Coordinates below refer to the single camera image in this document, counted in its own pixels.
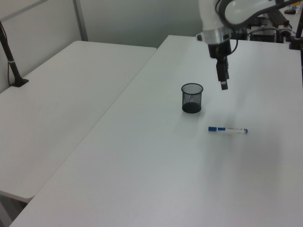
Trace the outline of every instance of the blue marker cap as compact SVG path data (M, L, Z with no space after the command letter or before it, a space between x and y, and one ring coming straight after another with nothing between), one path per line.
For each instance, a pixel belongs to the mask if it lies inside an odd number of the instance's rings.
M208 131L217 131L217 127L208 127Z

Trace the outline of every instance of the black mesh pen holder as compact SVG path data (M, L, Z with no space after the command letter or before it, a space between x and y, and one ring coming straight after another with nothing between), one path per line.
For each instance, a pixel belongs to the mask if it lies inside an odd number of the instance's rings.
M189 114L198 113L201 110L201 97L203 87L199 84L189 83L181 88L182 110Z

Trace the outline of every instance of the marker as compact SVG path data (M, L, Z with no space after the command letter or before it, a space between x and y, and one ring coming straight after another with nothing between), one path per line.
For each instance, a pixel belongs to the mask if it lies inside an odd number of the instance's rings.
M248 133L247 129L233 129L233 128L217 128L217 127L208 127L208 131L228 131L236 133Z

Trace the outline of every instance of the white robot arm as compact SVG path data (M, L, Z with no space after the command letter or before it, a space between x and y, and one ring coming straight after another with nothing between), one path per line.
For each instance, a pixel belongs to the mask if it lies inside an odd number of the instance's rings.
M227 56L232 53L231 31L239 30L262 13L280 9L298 0L199 0L204 41L209 54L217 59L217 74L222 90L228 89Z

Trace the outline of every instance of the white tabletop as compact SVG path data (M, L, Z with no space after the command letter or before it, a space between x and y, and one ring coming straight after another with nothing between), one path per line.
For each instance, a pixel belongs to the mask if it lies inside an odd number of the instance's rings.
M74 42L0 95L0 194L28 202L154 54Z
M238 48L222 91L207 45L169 36L11 227L301 226L300 52ZM200 113L181 109L188 82Z

